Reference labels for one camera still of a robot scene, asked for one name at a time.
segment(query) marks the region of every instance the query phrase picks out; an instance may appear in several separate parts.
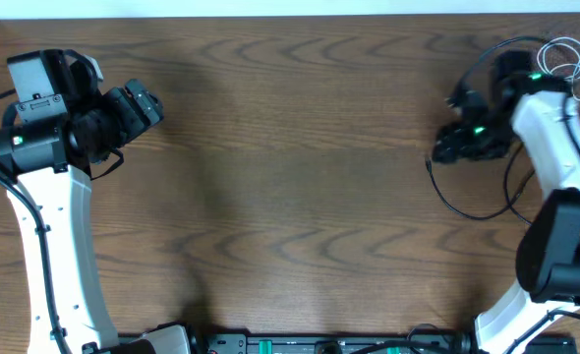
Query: wooden table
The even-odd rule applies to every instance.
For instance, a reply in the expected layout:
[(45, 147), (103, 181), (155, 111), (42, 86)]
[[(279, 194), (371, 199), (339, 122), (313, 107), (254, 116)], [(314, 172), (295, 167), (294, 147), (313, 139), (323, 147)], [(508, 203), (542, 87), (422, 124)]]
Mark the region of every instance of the wooden table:
[[(424, 156), (456, 119), (443, 99), (463, 71), (520, 34), (580, 38), (580, 15), (3, 22), (0, 92), (12, 87), (7, 57), (60, 47), (95, 57), (103, 90), (138, 78), (163, 100), (165, 121), (94, 183), (95, 251), (120, 331), (466, 328), (512, 283), (525, 225), (449, 211)], [(505, 164), (435, 176), (455, 205), (485, 214), (502, 206)], [(528, 167), (521, 156), (511, 188)], [(533, 182), (518, 207), (532, 217), (540, 204)], [(580, 323), (552, 330), (580, 348)], [(21, 238), (0, 190), (0, 352), (25, 351), (28, 333)]]

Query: white cable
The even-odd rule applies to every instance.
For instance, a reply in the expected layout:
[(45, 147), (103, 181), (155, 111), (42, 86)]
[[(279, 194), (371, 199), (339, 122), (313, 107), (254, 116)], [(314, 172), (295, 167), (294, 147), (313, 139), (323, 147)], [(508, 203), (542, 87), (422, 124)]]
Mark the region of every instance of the white cable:
[[(576, 54), (576, 59), (577, 59), (576, 63), (563, 63), (563, 64), (556, 65), (552, 69), (549, 69), (546, 54), (548, 53), (548, 50), (550, 48), (553, 48), (556, 46), (565, 47), (565, 48), (569, 49), (571, 52), (573, 52), (574, 54)], [(557, 71), (558, 69), (561, 69), (561, 68), (573, 67), (574, 71), (572, 72), (571, 75), (566, 76), (565, 79), (568, 80), (569, 82), (571, 82), (571, 84), (572, 84), (572, 95), (574, 96), (574, 99), (576, 99), (577, 101), (580, 101), (580, 97), (577, 96), (576, 93), (574, 93), (574, 86), (575, 86), (574, 84), (580, 80), (580, 41), (578, 41), (572, 37), (567, 37), (567, 36), (555, 38), (555, 39), (549, 41), (548, 43), (544, 44), (539, 49), (539, 52), (537, 52), (537, 64), (539, 65), (539, 69), (544, 74), (548, 74), (548, 75), (553, 75), (555, 71)]]

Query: wood grain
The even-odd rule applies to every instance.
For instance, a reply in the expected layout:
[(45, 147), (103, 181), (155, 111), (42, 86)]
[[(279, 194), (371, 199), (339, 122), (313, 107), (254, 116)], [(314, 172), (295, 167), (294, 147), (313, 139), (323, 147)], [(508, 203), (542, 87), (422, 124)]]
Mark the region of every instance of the wood grain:
[[(253, 332), (465, 328), (513, 281), (525, 226), (447, 210), (424, 155), (455, 119), (443, 98), (461, 73), (517, 34), (580, 38), (580, 15), (3, 22), (0, 92), (12, 86), (7, 57), (63, 47), (98, 60), (104, 89), (138, 78), (163, 100), (165, 121), (93, 186), (120, 331), (177, 319)], [(435, 175), (455, 205), (484, 214), (502, 204), (505, 163)], [(518, 158), (513, 188), (528, 167)], [(518, 207), (532, 217), (540, 204), (531, 183)], [(580, 323), (552, 330), (580, 347)], [(28, 333), (21, 239), (0, 191), (0, 352), (25, 351)]]

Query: white wall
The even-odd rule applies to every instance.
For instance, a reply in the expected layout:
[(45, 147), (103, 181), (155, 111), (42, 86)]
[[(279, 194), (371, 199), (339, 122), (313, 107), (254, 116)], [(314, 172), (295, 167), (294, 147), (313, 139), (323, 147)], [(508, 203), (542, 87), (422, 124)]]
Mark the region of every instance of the white wall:
[(580, 12), (580, 0), (0, 0), (0, 20)]

